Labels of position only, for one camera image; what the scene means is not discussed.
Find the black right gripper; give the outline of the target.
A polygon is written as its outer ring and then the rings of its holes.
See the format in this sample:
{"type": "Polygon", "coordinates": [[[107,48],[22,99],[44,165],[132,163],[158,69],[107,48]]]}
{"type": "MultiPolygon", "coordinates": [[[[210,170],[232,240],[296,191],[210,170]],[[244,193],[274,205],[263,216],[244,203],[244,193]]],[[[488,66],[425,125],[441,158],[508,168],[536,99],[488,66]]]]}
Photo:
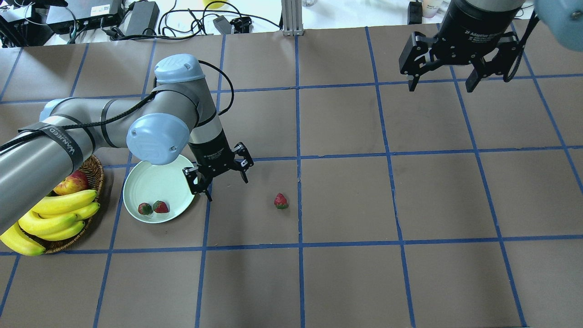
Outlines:
{"type": "Polygon", "coordinates": [[[413,31],[399,56],[399,71],[408,77],[408,90],[414,92],[425,73],[444,65],[473,66],[465,81],[468,93],[491,75],[502,76],[505,82],[512,80],[521,59],[521,44],[517,34],[507,29],[517,12],[448,9],[434,36],[413,31]]]}

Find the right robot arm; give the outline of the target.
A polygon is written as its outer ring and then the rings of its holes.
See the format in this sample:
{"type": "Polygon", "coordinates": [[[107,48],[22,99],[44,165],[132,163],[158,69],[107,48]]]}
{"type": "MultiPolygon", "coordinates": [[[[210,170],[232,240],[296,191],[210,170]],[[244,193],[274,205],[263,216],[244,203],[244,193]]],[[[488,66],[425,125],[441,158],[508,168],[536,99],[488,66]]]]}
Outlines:
{"type": "Polygon", "coordinates": [[[526,42],[542,21],[555,39],[573,51],[582,50],[580,0],[535,0],[522,37],[508,31],[522,0],[452,0],[439,31],[433,37],[413,32],[399,57],[399,71],[416,89],[420,77],[444,65],[472,65],[465,82],[468,92],[492,75],[511,81],[523,57],[526,42]]]}

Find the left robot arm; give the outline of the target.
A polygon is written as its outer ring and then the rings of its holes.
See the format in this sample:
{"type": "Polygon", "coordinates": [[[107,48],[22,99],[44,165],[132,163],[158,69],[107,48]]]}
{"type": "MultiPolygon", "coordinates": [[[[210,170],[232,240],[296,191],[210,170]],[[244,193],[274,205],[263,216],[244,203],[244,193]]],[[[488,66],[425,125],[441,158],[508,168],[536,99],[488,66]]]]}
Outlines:
{"type": "Polygon", "coordinates": [[[248,182],[253,158],[243,143],[230,147],[202,64],[190,54],[162,59],[154,68],[158,85],[133,106],[122,99],[48,102],[37,123],[1,146],[1,230],[104,147],[128,148],[154,165],[175,161],[189,147],[195,164],[184,176],[194,195],[208,195],[212,180],[229,170],[248,182]]]}

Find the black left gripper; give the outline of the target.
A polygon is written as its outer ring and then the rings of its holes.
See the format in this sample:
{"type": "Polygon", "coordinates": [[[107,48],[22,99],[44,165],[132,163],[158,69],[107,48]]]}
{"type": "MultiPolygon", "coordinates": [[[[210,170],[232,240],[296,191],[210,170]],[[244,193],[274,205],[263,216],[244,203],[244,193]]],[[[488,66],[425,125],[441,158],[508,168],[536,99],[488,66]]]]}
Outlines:
{"type": "Polygon", "coordinates": [[[230,170],[240,173],[242,181],[249,183],[246,171],[254,166],[254,160],[243,143],[231,149],[227,137],[221,132],[206,143],[188,143],[195,157],[192,167],[183,168],[183,174],[192,195],[204,194],[212,202],[212,181],[230,170]]]}

